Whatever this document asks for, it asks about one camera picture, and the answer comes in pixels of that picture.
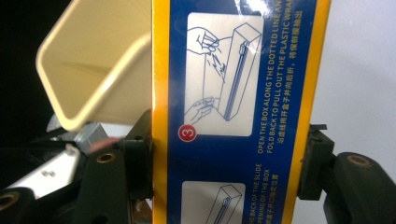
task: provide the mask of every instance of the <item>red circle with number 3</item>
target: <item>red circle with number 3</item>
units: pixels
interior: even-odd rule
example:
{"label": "red circle with number 3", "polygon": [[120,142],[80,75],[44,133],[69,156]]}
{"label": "red circle with number 3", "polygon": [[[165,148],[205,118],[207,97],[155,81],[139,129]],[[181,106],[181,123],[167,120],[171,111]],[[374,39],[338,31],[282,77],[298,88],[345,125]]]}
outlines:
{"label": "red circle with number 3", "polygon": [[195,128],[190,124],[185,124],[178,129],[178,137],[184,142],[191,142],[197,136]]}

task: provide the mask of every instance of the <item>yellow stripe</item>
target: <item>yellow stripe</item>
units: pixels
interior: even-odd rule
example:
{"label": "yellow stripe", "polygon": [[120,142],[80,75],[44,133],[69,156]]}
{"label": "yellow stripe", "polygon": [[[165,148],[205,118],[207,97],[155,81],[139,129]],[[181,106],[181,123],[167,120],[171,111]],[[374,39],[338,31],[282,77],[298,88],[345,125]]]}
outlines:
{"label": "yellow stripe", "polygon": [[330,0],[318,0],[315,12],[314,26],[312,30],[311,46],[308,54],[306,67],[303,98],[301,102],[300,117],[298,120],[294,153],[290,167],[289,186],[286,194],[285,208],[282,223],[291,223],[294,204],[297,196],[302,159],[304,157],[306,137],[308,135],[311,119],[312,106],[314,102],[315,89],[318,80],[320,57],[323,49],[323,41],[326,31],[326,23],[329,15]]}
{"label": "yellow stripe", "polygon": [[168,71],[169,71],[169,1],[153,1],[153,223],[166,223]]}

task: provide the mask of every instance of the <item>bin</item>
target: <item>bin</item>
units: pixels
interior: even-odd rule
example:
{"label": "bin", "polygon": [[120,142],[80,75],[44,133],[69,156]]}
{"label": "bin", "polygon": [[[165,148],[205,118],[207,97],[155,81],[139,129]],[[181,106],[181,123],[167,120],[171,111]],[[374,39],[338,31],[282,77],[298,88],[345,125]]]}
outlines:
{"label": "bin", "polygon": [[61,125],[134,124],[151,108],[151,1],[74,0],[36,57]]}

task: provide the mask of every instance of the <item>instruction diagram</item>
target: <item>instruction diagram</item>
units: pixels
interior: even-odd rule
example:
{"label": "instruction diagram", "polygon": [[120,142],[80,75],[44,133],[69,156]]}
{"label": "instruction diagram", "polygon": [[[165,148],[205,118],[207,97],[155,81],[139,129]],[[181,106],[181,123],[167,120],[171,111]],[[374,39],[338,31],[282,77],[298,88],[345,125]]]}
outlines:
{"label": "instruction diagram", "polygon": [[262,28],[261,17],[189,15],[184,123],[198,134],[251,134]]}
{"label": "instruction diagram", "polygon": [[186,181],[181,223],[242,223],[244,194],[245,185],[241,183]]}

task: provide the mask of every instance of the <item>dark background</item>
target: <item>dark background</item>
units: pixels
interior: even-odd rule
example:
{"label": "dark background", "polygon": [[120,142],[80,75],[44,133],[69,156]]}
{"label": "dark background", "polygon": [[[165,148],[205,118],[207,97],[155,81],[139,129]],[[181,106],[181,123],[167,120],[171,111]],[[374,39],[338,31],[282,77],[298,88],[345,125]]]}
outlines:
{"label": "dark background", "polygon": [[25,147],[53,114],[35,55],[70,1],[0,3],[0,147]]}

